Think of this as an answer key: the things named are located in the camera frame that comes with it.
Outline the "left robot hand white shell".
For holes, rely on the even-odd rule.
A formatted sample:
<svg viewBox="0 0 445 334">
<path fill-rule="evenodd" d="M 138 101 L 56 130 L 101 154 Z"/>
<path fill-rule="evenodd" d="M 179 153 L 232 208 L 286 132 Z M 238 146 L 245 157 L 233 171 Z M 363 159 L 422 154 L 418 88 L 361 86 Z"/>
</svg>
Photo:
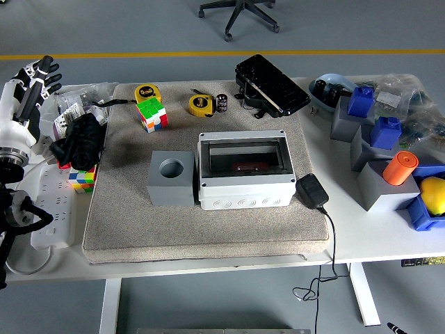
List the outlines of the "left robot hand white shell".
<svg viewBox="0 0 445 334">
<path fill-rule="evenodd" d="M 40 137 L 40 108 L 61 88 L 59 65 L 51 56 L 30 63 L 4 84 L 1 93 L 1 146 L 25 150 Z"/>
</svg>

